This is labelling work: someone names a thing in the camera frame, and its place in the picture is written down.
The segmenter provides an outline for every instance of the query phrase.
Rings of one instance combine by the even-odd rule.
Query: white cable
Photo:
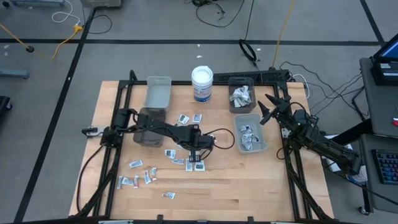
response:
[[[78,22],[76,23],[76,25],[78,26],[78,25],[80,24],[80,18],[77,17],[77,16],[75,16],[75,15],[72,15],[73,6],[72,6],[72,4],[70,3],[70,1],[68,1],[68,0],[65,0],[65,1],[66,1],[67,3],[69,3],[69,5],[70,5],[70,12],[69,12],[69,13],[67,13],[67,12],[56,12],[56,13],[52,14],[51,19],[53,20],[53,22],[61,23],[61,22],[64,22],[65,20],[67,20],[67,19],[69,18],[69,16],[72,16],[72,17],[75,17],[76,19],[78,19]],[[64,19],[60,20],[60,21],[56,21],[56,20],[54,19],[54,16],[57,15],[57,14],[64,14],[64,15],[67,15],[67,16],[66,16]]]
[[[307,93],[308,93],[307,99],[310,98],[310,87],[309,87],[309,85],[308,85],[306,79],[304,78],[304,76],[302,76],[302,75],[300,75],[300,74],[295,74],[295,75],[293,75],[293,78],[296,77],[296,76],[300,76],[300,77],[304,80],[305,85],[307,86]]]

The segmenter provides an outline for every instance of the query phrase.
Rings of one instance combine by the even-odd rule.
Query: desk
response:
[[[369,187],[369,189],[381,195],[384,195],[391,200],[398,201],[398,194],[396,194],[398,186],[380,183],[376,166],[374,165],[373,156],[371,154],[372,149],[398,150],[398,139],[364,134],[359,140],[359,145],[361,148],[361,153],[363,155],[363,161],[366,163],[366,172],[368,173],[367,186]],[[392,203],[377,196],[374,196],[373,194],[370,195],[370,199],[375,208],[387,212],[398,213],[398,206],[393,205]]]
[[[371,118],[339,134],[333,140],[345,146],[359,139],[362,134],[398,138],[398,128],[392,125],[392,118],[398,116],[398,86],[377,86],[371,73],[373,63],[370,58],[361,58],[359,64]]]
[[[118,82],[103,82],[93,118],[93,126],[107,126],[111,122]],[[308,104],[302,83],[288,83],[292,101],[298,101],[306,107]],[[130,108],[139,110],[144,105],[146,85],[134,85]],[[264,96],[273,95],[273,88],[255,86],[256,99],[267,107],[274,105]],[[189,85],[173,85],[170,111],[166,122],[174,124],[179,114],[193,117],[203,114],[200,129],[202,132],[224,127],[234,132],[234,116],[228,110],[228,87],[213,86],[209,103],[198,104],[193,99],[193,89]],[[259,107],[253,113],[261,113]],[[281,148],[281,136],[276,120],[270,120],[263,126],[264,139],[268,149],[257,154],[241,155],[236,145],[229,150],[214,149],[205,159],[205,172],[186,172],[185,166],[171,163],[164,155],[164,149],[176,149],[176,158],[187,158],[188,151],[179,149],[169,138],[165,138],[162,147],[143,147],[132,140],[132,134],[124,137],[118,176],[143,177],[144,170],[157,167],[157,180],[146,185],[140,178],[139,189],[123,185],[115,190],[112,219],[155,220],[162,214],[165,220],[224,220],[243,221],[253,216],[255,221],[283,220],[294,221],[285,162],[276,158]],[[215,133],[217,144],[227,146],[232,137],[227,132]],[[89,139],[82,164],[97,150],[100,138]],[[314,152],[301,150],[302,164],[307,189],[323,208],[333,217],[328,189],[325,182],[320,156]],[[88,164],[81,182],[81,207],[90,199],[98,186],[104,151],[101,151]],[[144,165],[134,169],[129,163],[142,159]],[[174,200],[161,197],[164,192],[175,192]],[[105,211],[107,193],[103,194],[100,213]],[[76,193],[70,214],[76,213]]]
[[[373,63],[370,58],[361,58],[359,64],[371,118],[339,134],[333,140],[339,144],[346,145],[359,139],[361,151],[365,153],[363,161],[368,172],[368,182],[365,187],[397,200],[397,186],[388,186],[380,183],[369,150],[397,149],[398,140],[371,135],[377,134],[398,138],[398,128],[392,125],[392,118],[398,116],[396,108],[396,105],[398,105],[398,86],[377,86],[371,73]],[[374,195],[370,195],[364,190],[363,195],[366,212],[373,212],[373,205],[380,210],[398,213],[398,208],[389,202],[374,197]]]

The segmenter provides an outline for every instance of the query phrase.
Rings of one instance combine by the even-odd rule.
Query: keyboard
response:
[[[252,78],[255,85],[262,83],[286,82],[289,78],[288,70],[255,71],[255,72],[231,72],[214,74],[214,82],[226,82],[230,77],[249,77]]]
[[[371,150],[382,184],[398,184],[398,150]]]

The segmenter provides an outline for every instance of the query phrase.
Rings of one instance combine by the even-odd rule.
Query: white plastic jar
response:
[[[193,97],[198,103],[206,103],[211,98],[213,71],[207,66],[198,66],[192,71]]]

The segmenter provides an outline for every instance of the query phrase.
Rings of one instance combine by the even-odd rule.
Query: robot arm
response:
[[[349,175],[358,174],[361,168],[361,159],[358,153],[349,151],[344,146],[324,137],[316,125],[317,119],[307,114],[301,104],[289,103],[289,96],[286,99],[266,96],[276,105],[276,108],[270,112],[264,104],[258,101],[263,115],[261,124],[264,125],[270,118],[275,118],[289,132],[287,141],[291,149],[299,150],[306,147],[335,161],[345,173]],[[290,106],[292,104],[298,104],[302,109],[296,110],[291,115]]]
[[[129,126],[131,116],[135,124]],[[199,152],[202,149],[212,151],[214,146],[214,137],[202,134],[197,124],[173,126],[150,118],[146,114],[137,113],[134,109],[117,110],[114,126],[104,130],[101,145],[116,147],[120,143],[118,139],[121,133],[139,133],[144,131],[152,131],[173,139],[175,143],[190,151],[190,162],[200,162]]]

